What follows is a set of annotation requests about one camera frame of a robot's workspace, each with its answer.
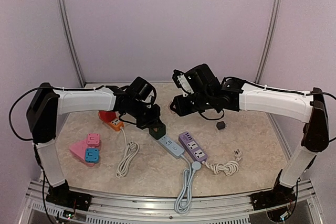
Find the purple power strip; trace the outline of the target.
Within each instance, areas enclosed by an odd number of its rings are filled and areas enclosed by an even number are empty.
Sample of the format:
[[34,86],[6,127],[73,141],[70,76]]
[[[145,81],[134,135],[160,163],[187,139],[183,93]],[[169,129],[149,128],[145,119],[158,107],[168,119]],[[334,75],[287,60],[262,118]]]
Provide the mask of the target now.
[[193,161],[206,162],[208,158],[207,154],[188,131],[181,133],[178,139]]

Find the dark blue plug charger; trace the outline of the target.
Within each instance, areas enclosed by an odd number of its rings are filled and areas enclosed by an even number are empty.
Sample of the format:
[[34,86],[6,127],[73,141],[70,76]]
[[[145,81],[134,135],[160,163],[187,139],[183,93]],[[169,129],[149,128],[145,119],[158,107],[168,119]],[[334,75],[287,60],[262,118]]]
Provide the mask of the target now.
[[219,121],[219,122],[216,123],[216,128],[218,130],[223,130],[223,129],[225,129],[225,127],[226,127],[226,123],[224,121]]

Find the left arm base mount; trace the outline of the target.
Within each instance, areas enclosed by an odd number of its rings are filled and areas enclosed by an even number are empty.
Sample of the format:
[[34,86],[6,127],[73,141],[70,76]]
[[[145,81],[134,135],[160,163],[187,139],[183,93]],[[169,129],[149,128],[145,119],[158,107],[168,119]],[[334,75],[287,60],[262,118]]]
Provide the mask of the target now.
[[56,187],[50,186],[46,196],[47,202],[82,211],[88,211],[91,200],[90,194],[70,190],[67,181]]

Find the light blue power strip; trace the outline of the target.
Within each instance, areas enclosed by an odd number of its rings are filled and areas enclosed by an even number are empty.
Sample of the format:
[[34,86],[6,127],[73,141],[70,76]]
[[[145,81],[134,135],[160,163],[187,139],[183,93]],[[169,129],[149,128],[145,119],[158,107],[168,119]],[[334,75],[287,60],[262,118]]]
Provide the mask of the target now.
[[178,145],[169,136],[165,135],[158,140],[158,143],[172,156],[176,159],[183,156],[185,150],[180,145]]

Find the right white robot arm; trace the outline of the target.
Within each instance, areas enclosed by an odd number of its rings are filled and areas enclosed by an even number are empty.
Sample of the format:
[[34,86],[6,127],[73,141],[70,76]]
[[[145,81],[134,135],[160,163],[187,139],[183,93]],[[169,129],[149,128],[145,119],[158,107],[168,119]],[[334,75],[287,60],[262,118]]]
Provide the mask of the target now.
[[318,153],[331,142],[329,120],[324,96],[319,88],[312,91],[293,91],[260,86],[239,78],[228,78],[220,83],[194,81],[191,77],[178,77],[177,87],[183,94],[175,96],[170,110],[178,116],[202,114],[208,109],[216,112],[258,111],[282,115],[304,123],[303,137],[289,162],[278,175],[275,189],[269,192],[273,205],[281,204],[289,196],[301,174],[309,168]]

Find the dark green cube adapter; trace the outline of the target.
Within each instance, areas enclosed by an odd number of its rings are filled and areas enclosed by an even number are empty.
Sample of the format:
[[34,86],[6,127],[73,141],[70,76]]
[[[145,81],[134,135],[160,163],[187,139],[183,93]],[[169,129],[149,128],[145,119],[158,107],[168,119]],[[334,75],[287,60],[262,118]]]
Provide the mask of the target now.
[[158,123],[149,127],[149,134],[155,139],[159,140],[160,138],[166,135],[166,126],[163,123]]

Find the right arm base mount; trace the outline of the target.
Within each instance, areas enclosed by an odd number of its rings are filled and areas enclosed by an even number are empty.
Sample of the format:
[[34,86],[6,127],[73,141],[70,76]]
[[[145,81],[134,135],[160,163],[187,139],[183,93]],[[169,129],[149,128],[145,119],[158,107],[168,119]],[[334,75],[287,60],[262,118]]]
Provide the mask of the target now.
[[273,189],[251,194],[251,202],[254,210],[261,210],[288,204],[295,201],[294,187],[285,187],[275,183]]

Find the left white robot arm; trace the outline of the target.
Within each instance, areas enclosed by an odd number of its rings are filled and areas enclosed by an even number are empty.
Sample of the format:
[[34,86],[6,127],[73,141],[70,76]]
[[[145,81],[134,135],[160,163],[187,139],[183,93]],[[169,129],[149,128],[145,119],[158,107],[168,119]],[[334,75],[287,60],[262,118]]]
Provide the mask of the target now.
[[149,95],[157,94],[153,85],[137,77],[124,87],[100,86],[91,89],[68,89],[53,87],[42,83],[33,88],[35,95],[27,109],[26,118],[34,143],[39,166],[48,179],[53,197],[66,206],[73,201],[61,170],[55,147],[57,117],[72,112],[112,111],[120,115],[129,114],[135,118],[135,126],[148,129],[150,134],[159,139],[165,135],[165,126],[160,120],[161,109],[155,104],[156,97],[149,102]]

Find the orange power strip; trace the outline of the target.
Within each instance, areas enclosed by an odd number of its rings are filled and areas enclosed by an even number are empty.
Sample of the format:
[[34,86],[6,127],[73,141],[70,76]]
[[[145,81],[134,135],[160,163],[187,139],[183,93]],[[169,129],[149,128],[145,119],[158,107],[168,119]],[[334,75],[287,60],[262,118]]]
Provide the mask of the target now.
[[112,122],[105,124],[115,131],[120,131],[122,128],[124,128],[124,123],[121,122],[118,117],[114,119]]

